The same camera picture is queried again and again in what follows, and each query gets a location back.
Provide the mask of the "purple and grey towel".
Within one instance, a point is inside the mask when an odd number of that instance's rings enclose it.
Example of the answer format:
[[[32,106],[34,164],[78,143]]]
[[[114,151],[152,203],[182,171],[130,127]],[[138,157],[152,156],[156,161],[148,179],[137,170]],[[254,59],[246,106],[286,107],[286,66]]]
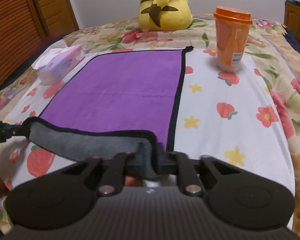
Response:
[[[174,148],[192,47],[136,50],[92,58],[24,126],[34,144],[71,161],[143,150],[133,160],[153,179],[157,157]]]

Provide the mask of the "wooden room door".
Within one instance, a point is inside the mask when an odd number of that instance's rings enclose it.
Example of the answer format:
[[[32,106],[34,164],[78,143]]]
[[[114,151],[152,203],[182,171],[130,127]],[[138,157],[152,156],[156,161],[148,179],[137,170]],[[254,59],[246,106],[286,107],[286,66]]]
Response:
[[[70,0],[33,0],[45,34],[68,34],[79,29]]]

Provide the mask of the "purple tissue box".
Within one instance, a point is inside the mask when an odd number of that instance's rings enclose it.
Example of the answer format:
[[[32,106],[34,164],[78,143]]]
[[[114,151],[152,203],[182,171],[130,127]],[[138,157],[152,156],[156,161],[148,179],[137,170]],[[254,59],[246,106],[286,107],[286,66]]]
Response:
[[[65,48],[50,48],[44,51],[31,67],[43,85],[61,81],[85,58],[81,45]]]

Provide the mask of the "white fruit print cloth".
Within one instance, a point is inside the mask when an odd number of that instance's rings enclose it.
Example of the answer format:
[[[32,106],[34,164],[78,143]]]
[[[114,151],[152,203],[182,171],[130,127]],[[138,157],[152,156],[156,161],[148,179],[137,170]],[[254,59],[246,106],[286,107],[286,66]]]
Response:
[[[86,55],[58,84],[46,86],[37,81],[8,115],[8,123],[18,125],[28,117],[39,116],[77,72],[102,54]],[[186,54],[173,150],[191,159],[213,156],[294,192],[287,142],[292,127],[286,123],[285,105],[266,88],[251,57],[244,56],[241,66],[238,72],[229,73],[217,67],[211,53],[193,49]]]

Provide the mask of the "brown slatted wardrobe door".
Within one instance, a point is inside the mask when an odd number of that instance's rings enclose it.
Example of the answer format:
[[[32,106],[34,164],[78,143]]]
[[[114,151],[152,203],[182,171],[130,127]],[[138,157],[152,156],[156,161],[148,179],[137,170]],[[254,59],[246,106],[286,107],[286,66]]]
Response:
[[[33,0],[0,0],[0,86],[45,37]]]

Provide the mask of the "orange lidded cup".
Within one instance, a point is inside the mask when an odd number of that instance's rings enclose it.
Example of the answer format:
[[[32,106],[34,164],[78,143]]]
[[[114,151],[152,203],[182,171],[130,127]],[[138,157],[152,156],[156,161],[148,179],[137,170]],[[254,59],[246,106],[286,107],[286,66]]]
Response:
[[[241,68],[246,41],[253,23],[251,14],[218,6],[213,13],[216,24],[217,66],[226,72]]]

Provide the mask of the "yellow Pikachu plush toy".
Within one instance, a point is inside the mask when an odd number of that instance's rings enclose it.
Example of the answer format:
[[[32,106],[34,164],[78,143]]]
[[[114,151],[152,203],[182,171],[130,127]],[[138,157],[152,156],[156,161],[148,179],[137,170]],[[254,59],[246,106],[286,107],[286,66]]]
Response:
[[[147,31],[177,31],[193,21],[188,0],[140,0],[139,26]]]

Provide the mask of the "dark blue bed sheet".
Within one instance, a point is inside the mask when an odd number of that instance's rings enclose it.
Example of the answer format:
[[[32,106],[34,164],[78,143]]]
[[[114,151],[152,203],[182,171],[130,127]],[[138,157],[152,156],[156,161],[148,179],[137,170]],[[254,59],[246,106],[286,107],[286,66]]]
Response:
[[[287,26],[284,25],[283,28],[285,29],[285,34],[283,36],[285,37],[286,41],[295,51],[300,54],[300,44],[297,36]]]

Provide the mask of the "wooden sideboard cabinet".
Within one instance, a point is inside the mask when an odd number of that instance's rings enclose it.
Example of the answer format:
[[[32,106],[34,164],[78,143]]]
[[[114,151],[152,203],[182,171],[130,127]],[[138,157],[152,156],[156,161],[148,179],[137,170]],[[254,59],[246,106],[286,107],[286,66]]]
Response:
[[[300,6],[285,2],[284,25],[287,26],[296,36],[300,44]]]

